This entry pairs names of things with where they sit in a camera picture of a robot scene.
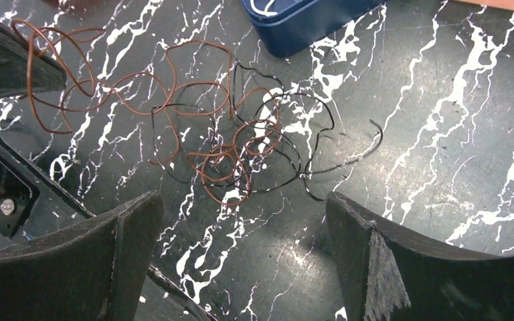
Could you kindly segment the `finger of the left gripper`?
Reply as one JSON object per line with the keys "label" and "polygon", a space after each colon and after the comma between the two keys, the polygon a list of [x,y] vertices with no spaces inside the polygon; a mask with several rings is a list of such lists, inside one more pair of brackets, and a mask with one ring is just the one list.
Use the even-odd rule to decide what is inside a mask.
{"label": "finger of the left gripper", "polygon": [[27,64],[32,62],[34,92],[59,91],[66,87],[66,72],[52,58],[29,59],[29,46],[0,22],[0,98],[27,92]]}

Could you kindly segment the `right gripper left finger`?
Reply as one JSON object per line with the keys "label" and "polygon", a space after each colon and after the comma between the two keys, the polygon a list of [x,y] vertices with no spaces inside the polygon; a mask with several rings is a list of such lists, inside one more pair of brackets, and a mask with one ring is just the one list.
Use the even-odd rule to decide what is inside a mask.
{"label": "right gripper left finger", "polygon": [[158,191],[0,250],[0,320],[132,320],[163,222]]}

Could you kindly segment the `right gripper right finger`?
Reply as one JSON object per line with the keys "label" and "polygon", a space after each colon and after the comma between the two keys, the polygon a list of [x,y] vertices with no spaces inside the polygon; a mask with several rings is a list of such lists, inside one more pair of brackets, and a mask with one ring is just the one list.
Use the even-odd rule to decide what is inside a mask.
{"label": "right gripper right finger", "polygon": [[325,213],[349,320],[514,320],[514,256],[432,239],[338,192]]}

